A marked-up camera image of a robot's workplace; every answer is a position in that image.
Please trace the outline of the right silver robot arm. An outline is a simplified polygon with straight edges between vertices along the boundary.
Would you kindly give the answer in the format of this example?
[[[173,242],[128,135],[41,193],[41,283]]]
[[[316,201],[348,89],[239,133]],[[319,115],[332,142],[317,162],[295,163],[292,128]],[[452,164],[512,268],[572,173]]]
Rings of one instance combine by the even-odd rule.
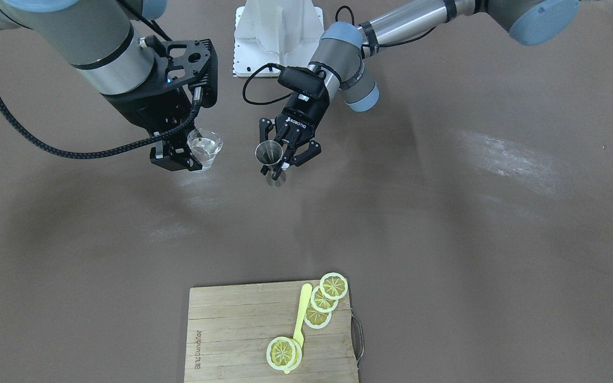
[[[63,151],[0,111],[28,141],[70,159],[100,159],[152,145],[150,160],[170,171],[202,169],[189,146],[202,107],[217,101],[218,57],[209,39],[160,41],[131,24],[158,18],[165,1],[0,1],[0,30],[24,27],[44,37],[127,121],[149,137],[105,151]]]

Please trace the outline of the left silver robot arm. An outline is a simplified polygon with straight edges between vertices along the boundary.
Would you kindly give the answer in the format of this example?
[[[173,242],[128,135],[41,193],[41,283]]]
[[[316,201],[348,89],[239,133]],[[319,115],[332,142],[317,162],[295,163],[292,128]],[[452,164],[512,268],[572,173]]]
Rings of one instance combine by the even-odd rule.
[[[487,14],[523,46],[545,43],[568,27],[579,1],[411,1],[360,24],[331,24],[304,67],[268,63],[279,70],[278,82],[290,90],[274,119],[259,121],[255,157],[262,175],[278,182],[292,166],[321,153],[316,130],[337,94],[356,112],[377,104],[380,90],[368,73],[366,58],[382,50],[416,42],[436,27],[462,15]]]

